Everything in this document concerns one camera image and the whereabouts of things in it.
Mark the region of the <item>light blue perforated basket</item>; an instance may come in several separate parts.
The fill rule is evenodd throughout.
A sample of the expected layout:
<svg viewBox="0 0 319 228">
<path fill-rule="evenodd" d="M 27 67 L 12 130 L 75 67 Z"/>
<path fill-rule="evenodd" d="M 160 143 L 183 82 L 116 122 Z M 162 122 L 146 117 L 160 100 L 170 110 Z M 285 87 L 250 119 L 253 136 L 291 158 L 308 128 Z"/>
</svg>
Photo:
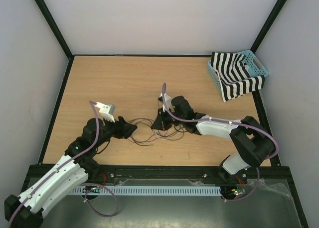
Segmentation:
<svg viewBox="0 0 319 228">
<path fill-rule="evenodd" d="M 260 60 L 255 56 L 255 54 L 252 51 L 244 50 L 240 52 L 235 52 L 235 54 L 242 54 L 245 56 L 243 63 L 248 65 L 247 71 L 251 76 L 262 75 L 264 77 L 267 77 L 269 75 L 268 70 L 264 67 L 264 65 L 260 62 Z M 219 78 L 213 70 L 210 60 L 207 62 L 207 72 L 213 83 L 216 85 L 218 91 L 222 93 Z"/>
</svg>

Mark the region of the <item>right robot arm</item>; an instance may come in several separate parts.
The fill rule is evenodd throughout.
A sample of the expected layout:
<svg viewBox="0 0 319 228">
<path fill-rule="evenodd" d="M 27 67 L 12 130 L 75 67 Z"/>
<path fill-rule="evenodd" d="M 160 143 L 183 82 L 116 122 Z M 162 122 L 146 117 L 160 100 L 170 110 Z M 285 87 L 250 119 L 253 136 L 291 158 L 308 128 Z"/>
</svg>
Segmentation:
<svg viewBox="0 0 319 228">
<path fill-rule="evenodd" d="M 233 142 L 236 153 L 226 157 L 218 170 L 219 179 L 228 183 L 240 170 L 258 168 L 278 151 L 277 142 L 251 116 L 241 120 L 214 118 L 207 114 L 197 113 L 183 97 L 171 98 L 161 94 L 158 101 L 162 108 L 151 125 L 153 130 L 167 131 L 172 126 L 180 125 L 186 132 L 196 135 L 212 135 Z"/>
</svg>

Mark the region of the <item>black cage frame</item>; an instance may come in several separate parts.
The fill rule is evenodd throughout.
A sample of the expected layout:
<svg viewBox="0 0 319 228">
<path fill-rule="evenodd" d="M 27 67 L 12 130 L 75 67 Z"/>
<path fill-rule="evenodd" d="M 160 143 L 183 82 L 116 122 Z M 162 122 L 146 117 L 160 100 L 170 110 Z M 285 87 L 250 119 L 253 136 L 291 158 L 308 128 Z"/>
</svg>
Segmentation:
<svg viewBox="0 0 319 228">
<path fill-rule="evenodd" d="M 56 103 L 54 105 L 54 109 L 52 111 L 50 123 L 48 124 L 48 129 L 47 129 L 47 132 L 46 132 L 45 137 L 44 137 L 44 142 L 43 142 L 43 145 L 41 148 L 41 152 L 39 154 L 38 162 L 37 162 L 37 164 L 32 165 L 33 170 L 35 170 L 35 169 L 39 170 L 39 169 L 44 169 L 48 166 L 47 164 L 46 165 L 42 164 L 42 162 L 44 160 L 44 156 L 45 156 L 45 153 L 47 151 L 49 139 L 51 137 L 53 126 L 55 124 L 58 110 L 59 110 L 60 105 L 61 105 L 61 101 L 62 101 L 63 94 L 64 94 L 64 91 L 65 91 L 65 88 L 67 85 L 69 74 L 71 72 L 71 67 L 72 67 L 72 64 L 74 62 L 74 58 L 76 56 L 80 56 L 80 54 L 72 54 L 69 46 L 67 45 L 66 40 L 63 37 L 56 21 L 54 20 L 54 17 L 52 16 L 52 13 L 50 12 L 50 9 L 48 8 L 45 0 L 33 0 L 33 1 L 36 3 L 39 11 L 43 15 L 43 18 L 45 19 L 46 23 L 50 27 L 50 30 L 54 34 L 60 47 L 62 48 L 63 52 L 65 53 L 66 58 L 68 59 L 68 64 L 67 64 L 67 67 L 65 69 L 63 79 L 61 81 L 61 86 L 59 89 Z M 286 2 L 287 2 L 287 0 L 277 0 L 276 1 L 271 12 L 269 13 L 264 25 L 262 26 L 261 30 L 259 31 L 253 45 L 251 46 L 252 52 L 255 53 L 258 50 L 258 48 L 262 44 L 264 38 L 266 37 L 266 35 L 267 35 L 268 31 L 270 30 L 270 28 L 272 27 L 273 23 L 276 21 L 278 15 L 280 14 L 280 11 L 282 10 L 282 8 L 284 7 Z M 108 56 L 109 57 L 168 57 L 168 58 L 169 57 L 172 57 L 172 58 L 174 58 L 174 57 L 176 57 L 176 58 L 183 58 L 183 57 L 185 57 L 185 58 L 206 58 L 206 57 L 209 57 L 208 54 L 123 54 L 123 53 L 100 54 L 97 56 L 100 56 L 100 57 L 101 56 L 106 56 L 106 57 L 108 57 Z M 264 100 L 262 98 L 261 91 L 253 92 L 252 98 L 253 98 L 254 103 L 255 103 L 258 118 L 261 120 L 261 124 L 266 127 L 266 130 L 268 132 L 270 132 L 271 128 L 269 125 L 269 119 L 267 118 L 266 108 L 265 108 Z M 308 225 L 304 210 L 302 208 L 302 203 L 300 201 L 292 174 L 288 174 L 286 176 L 286 180 L 288 181 L 290 191 L 292 192 L 292 196 L 293 196 L 293 199 L 295 202 L 295 208 L 296 208 L 296 211 L 298 214 L 298 219 L 299 219 L 299 222 L 301 224 L 301 227 L 307 228 L 309 225 Z"/>
</svg>

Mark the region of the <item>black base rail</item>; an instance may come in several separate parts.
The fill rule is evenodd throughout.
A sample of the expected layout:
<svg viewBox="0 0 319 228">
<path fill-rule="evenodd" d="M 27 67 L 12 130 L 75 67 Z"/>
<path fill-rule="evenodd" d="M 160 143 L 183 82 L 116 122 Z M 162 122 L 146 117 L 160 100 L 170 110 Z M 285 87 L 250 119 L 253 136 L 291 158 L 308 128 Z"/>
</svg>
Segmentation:
<svg viewBox="0 0 319 228">
<path fill-rule="evenodd" d="M 126 179 L 155 179 L 155 180 L 190 180 L 202 181 L 205 184 L 233 185 L 240 181 L 246 183 L 246 172 L 240 171 L 235 175 L 222 172 L 217 166 L 126 166 L 101 165 L 87 182 L 115 184 Z"/>
</svg>

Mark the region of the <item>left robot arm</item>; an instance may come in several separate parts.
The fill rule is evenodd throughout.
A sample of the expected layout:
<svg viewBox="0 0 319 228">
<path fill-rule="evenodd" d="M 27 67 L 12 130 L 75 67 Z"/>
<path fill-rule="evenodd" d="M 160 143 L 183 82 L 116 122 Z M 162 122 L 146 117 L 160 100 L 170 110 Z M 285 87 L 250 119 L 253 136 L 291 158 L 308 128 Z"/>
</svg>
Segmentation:
<svg viewBox="0 0 319 228">
<path fill-rule="evenodd" d="M 38 228 L 49 212 L 74 188 L 99 178 L 100 165 L 93 159 L 97 148 L 111 138 L 127 139 L 137 129 L 123 117 L 115 121 L 92 118 L 82 135 L 65 150 L 59 161 L 35 184 L 4 202 L 4 216 L 11 228 Z"/>
</svg>

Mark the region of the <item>black white striped cloth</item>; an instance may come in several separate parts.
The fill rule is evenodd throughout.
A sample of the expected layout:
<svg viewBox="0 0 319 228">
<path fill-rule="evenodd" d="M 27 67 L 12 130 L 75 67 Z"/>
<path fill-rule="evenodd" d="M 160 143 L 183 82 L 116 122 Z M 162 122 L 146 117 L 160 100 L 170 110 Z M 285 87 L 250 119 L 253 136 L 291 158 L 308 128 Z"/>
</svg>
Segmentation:
<svg viewBox="0 0 319 228">
<path fill-rule="evenodd" d="M 264 76 L 251 76 L 243 63 L 245 56 L 235 53 L 213 52 L 211 66 L 217 74 L 221 86 L 221 96 L 224 102 L 238 98 L 263 88 Z"/>
</svg>

